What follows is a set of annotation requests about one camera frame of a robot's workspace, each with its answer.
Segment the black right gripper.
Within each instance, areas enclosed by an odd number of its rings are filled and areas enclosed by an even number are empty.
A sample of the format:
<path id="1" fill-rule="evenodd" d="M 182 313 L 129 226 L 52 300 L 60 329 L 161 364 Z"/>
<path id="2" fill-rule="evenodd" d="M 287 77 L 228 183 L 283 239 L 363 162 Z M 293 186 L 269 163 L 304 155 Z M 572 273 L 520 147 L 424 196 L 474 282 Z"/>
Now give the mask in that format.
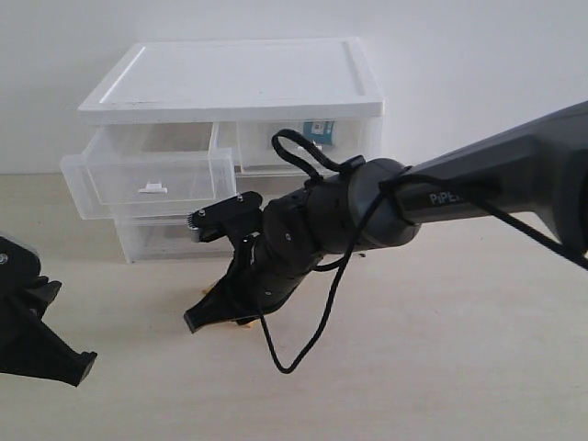
<path id="1" fill-rule="evenodd" d="M 188 329 L 195 333 L 212 324 L 251 322 L 277 311 L 321 260 L 320 253 L 310 253 L 295 262 L 279 255 L 263 238 L 242 241 L 225 277 L 185 311 Z"/>

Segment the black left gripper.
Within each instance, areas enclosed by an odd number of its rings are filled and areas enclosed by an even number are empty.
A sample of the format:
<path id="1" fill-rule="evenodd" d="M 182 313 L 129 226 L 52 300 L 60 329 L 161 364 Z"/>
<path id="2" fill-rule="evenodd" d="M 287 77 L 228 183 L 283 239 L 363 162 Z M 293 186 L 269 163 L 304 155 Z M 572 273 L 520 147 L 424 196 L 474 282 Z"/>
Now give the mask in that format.
<path id="1" fill-rule="evenodd" d="M 94 366 L 96 352 L 75 352 L 41 319 L 62 282 L 29 269 L 1 264 L 1 372 L 77 387 Z"/>

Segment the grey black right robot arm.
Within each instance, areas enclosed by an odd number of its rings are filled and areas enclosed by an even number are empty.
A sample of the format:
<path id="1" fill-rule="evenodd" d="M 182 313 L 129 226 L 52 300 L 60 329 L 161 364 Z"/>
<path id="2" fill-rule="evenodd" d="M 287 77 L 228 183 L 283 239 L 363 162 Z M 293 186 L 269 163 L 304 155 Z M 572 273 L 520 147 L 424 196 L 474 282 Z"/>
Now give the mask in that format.
<path id="1" fill-rule="evenodd" d="M 264 201 L 243 192 L 193 212 L 198 243 L 233 257 L 185 313 L 191 331 L 281 308 L 323 259 L 409 243 L 426 223 L 493 216 L 578 266 L 587 263 L 587 106 L 580 103 L 431 161 L 360 157 Z"/>

